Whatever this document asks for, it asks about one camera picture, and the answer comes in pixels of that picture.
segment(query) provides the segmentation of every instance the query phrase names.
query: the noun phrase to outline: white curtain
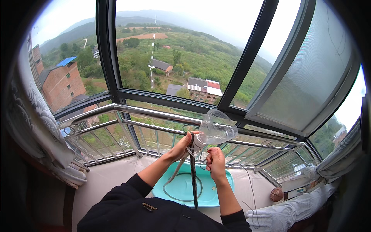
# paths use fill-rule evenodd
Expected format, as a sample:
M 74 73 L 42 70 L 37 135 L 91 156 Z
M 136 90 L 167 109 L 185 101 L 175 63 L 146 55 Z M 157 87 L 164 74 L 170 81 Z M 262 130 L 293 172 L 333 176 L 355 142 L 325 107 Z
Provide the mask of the white curtain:
M 36 87 L 28 55 L 26 41 L 14 68 L 8 94 L 8 132 L 53 175 L 77 189 L 86 182 L 85 170 L 71 164 L 75 153 L 67 147 L 54 116 Z
M 365 152 L 362 151 L 360 128 L 361 124 L 358 121 L 347 136 L 319 165 L 301 169 L 301 175 L 282 183 L 282 190 L 288 192 L 301 188 L 320 177 L 323 177 L 326 183 L 330 183 L 351 171 L 360 157 L 365 155 Z

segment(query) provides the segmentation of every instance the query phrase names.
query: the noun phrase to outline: black pole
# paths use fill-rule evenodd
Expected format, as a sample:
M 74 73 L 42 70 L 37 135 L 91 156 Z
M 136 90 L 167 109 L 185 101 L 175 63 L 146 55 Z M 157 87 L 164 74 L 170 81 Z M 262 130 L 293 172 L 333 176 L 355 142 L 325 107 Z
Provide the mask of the black pole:
M 191 148 L 190 150 L 194 152 L 193 150 L 193 133 L 191 132 L 192 135 L 192 140 L 191 143 L 189 144 L 189 147 Z M 198 200 L 197 200 L 197 182 L 196 182 L 196 163 L 194 160 L 194 156 L 190 155 L 190 160 L 191 160 L 191 176 L 192 176 L 192 188 L 193 188 L 193 201 L 194 201 L 194 208 L 198 208 Z

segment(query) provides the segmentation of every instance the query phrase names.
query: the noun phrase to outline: basketball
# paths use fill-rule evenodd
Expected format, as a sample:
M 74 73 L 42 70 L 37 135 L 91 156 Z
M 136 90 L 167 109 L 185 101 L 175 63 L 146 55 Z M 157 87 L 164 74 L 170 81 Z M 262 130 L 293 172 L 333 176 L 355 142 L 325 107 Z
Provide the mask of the basketball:
M 274 188 L 272 192 L 270 192 L 270 199 L 273 202 L 279 202 L 280 200 L 282 200 L 282 198 L 283 198 L 282 188 L 277 187 Z

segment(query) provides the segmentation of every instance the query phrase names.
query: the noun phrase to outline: hand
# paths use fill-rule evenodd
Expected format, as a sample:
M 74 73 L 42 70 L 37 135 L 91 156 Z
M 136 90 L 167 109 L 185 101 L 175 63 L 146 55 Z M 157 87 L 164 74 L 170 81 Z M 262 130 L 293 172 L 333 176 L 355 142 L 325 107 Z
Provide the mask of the hand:
M 216 184 L 227 181 L 226 158 L 219 147 L 212 147 L 207 151 L 206 170 L 210 171 L 211 178 Z
M 193 131 L 193 134 L 198 134 L 199 131 Z M 185 153 L 188 151 L 187 146 L 192 140 L 192 135 L 190 132 L 187 132 L 187 135 L 184 136 L 169 152 L 164 154 L 162 157 L 168 159 L 171 163 L 180 160 Z

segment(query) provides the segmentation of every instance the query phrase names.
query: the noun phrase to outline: black jacket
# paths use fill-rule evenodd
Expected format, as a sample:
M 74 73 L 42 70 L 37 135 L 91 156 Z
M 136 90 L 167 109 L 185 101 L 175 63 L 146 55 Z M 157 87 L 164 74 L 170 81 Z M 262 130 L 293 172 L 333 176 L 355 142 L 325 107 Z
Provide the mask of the black jacket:
M 186 205 L 145 198 L 152 189 L 135 174 L 94 205 L 77 231 L 251 231 L 242 210 L 221 216 L 222 225 Z

